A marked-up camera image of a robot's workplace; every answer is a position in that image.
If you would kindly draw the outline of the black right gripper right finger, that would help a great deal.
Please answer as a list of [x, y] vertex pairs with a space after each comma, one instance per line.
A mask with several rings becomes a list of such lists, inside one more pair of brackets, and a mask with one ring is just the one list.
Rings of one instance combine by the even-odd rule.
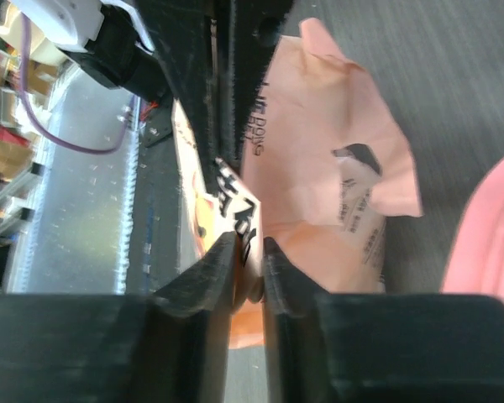
[[504, 402], [504, 303], [325, 290], [264, 241], [272, 402]]

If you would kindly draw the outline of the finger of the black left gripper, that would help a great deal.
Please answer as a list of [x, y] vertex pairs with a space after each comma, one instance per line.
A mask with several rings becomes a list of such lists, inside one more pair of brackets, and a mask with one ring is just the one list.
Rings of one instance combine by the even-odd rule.
[[212, 1], [139, 0], [135, 3], [155, 55], [192, 126], [205, 186], [215, 191], [218, 145], [213, 100]]
[[224, 160], [240, 166], [249, 115], [293, 1], [230, 1], [224, 40]]

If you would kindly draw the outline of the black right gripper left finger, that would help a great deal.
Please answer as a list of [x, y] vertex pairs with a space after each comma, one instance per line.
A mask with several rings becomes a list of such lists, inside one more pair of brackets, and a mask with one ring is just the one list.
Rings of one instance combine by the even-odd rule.
[[0, 402], [220, 402], [237, 240], [151, 295], [0, 295]]

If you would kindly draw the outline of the pink cat litter bag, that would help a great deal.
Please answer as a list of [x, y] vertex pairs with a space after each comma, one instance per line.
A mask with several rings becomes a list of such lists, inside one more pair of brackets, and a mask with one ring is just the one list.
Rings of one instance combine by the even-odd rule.
[[371, 75], [320, 20], [299, 28], [297, 37], [281, 38], [270, 63], [249, 115], [241, 171], [217, 164], [212, 191], [199, 165], [199, 137], [181, 104], [172, 108], [194, 255], [229, 230], [242, 242], [232, 349], [264, 342], [264, 238], [329, 291], [376, 293], [385, 289], [386, 219], [422, 213], [412, 151]]

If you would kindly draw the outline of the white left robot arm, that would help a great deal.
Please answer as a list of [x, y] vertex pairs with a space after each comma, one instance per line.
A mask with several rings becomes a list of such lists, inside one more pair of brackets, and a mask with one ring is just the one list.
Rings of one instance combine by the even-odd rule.
[[291, 1], [19, 1], [28, 26], [108, 88], [174, 97], [208, 190], [214, 160], [237, 163]]

